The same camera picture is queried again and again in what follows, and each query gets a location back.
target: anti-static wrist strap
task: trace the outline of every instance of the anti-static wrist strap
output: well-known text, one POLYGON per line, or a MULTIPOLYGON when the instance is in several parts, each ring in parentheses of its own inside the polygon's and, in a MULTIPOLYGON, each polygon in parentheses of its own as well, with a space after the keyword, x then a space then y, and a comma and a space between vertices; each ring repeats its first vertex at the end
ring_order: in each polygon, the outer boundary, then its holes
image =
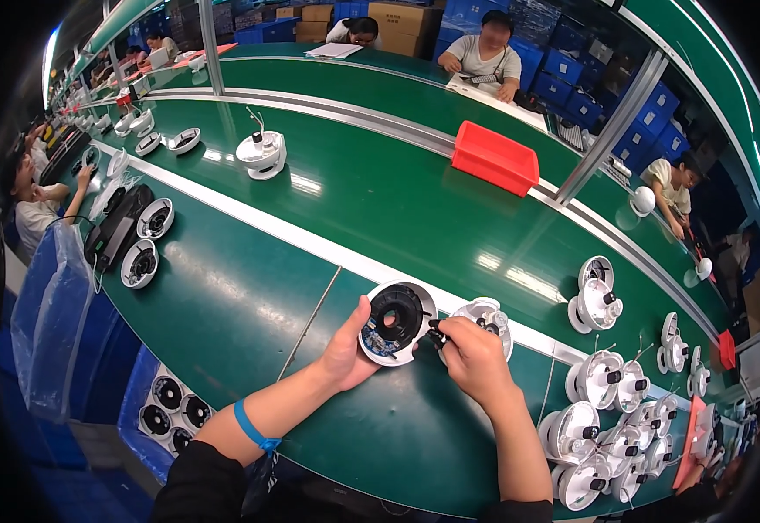
POLYGON ((254 427, 252 422, 249 421, 249 418, 246 416, 246 411, 244 411, 245 399, 246 398, 240 399, 234 403, 234 418, 238 420, 240 429, 246 433, 249 439, 258 445, 258 448, 266 452, 267 456, 270 457, 273 455, 275 447, 278 447, 281 443, 281 438, 265 438, 260 432, 258 432, 258 429, 254 427))

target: white t-shirt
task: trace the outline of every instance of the white t-shirt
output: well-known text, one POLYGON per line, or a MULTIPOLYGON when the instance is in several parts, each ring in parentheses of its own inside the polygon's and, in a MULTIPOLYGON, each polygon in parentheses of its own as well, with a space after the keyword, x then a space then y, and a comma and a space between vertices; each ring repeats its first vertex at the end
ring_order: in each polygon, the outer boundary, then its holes
POLYGON ((691 212, 691 196, 688 189, 679 184, 679 189, 674 189, 670 183, 670 162, 664 158, 654 160, 641 174, 641 179, 648 187, 653 186, 653 181, 658 180, 662 184, 662 198, 669 207, 676 207, 682 214, 691 212))
MULTIPOLYGON (((50 191, 55 187, 62 185, 56 183, 43 187, 44 191, 50 191)), ((14 210, 14 222, 17 225, 19 239, 23 242, 25 252, 29 256, 34 256, 34 251, 43 239, 43 234, 49 224, 58 218, 58 208, 61 204, 53 201, 48 202, 18 202, 14 210)))
POLYGON ((471 75, 496 75, 497 78, 520 79, 522 73, 522 60, 510 46, 505 46, 490 60, 482 60, 479 55, 479 36, 468 34, 453 42, 447 53, 458 58, 461 62, 461 71, 471 75))
MULTIPOLYGON (((345 27, 343 22, 346 20, 349 20, 350 18, 343 18, 336 24, 334 24, 333 27, 331 27, 331 32, 328 33, 328 35, 325 37, 325 43, 330 44, 331 42, 336 42, 338 44, 350 44, 351 40, 348 38, 348 27, 345 27)), ((374 39, 374 43, 370 46, 374 49, 379 49, 383 45, 383 42, 380 40, 380 33, 377 33, 377 37, 374 39)))

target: forearm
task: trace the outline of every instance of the forearm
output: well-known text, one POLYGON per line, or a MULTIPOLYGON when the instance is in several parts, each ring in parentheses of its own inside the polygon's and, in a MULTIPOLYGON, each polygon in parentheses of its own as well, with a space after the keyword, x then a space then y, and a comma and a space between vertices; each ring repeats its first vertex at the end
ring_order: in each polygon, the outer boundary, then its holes
POLYGON ((78 212, 81 210, 81 203, 84 201, 84 195, 86 194, 86 189, 78 188, 75 190, 75 195, 72 196, 72 201, 69 204, 69 207, 66 209, 66 212, 64 213, 64 223, 67 225, 72 225, 75 223, 75 215, 78 214, 78 212))
POLYGON ((705 470, 705 467, 701 464, 698 463, 694 465, 694 467, 688 472, 688 475, 682 480, 682 483, 679 484, 678 489, 676 489, 676 495, 678 496, 698 484, 699 476, 702 475, 703 470, 705 470))
MULTIPOLYGON (((317 364, 312 363, 247 396, 244 411, 262 436, 281 438, 335 393, 336 386, 325 378, 317 364)), ((234 404, 212 416, 195 439, 214 446, 220 454, 238 460, 243 466, 264 453, 240 428, 234 416, 234 404)))
POLYGON ((485 412, 496 436, 500 498, 552 501, 551 474, 521 389, 485 412))

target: red tray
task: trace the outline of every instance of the red tray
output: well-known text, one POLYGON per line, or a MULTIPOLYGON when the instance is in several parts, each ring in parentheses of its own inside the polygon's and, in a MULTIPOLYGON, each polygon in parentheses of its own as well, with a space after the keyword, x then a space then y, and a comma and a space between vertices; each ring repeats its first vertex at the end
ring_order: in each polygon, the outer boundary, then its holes
POLYGON ((540 183, 533 149, 467 120, 455 137, 453 167, 519 197, 540 183))

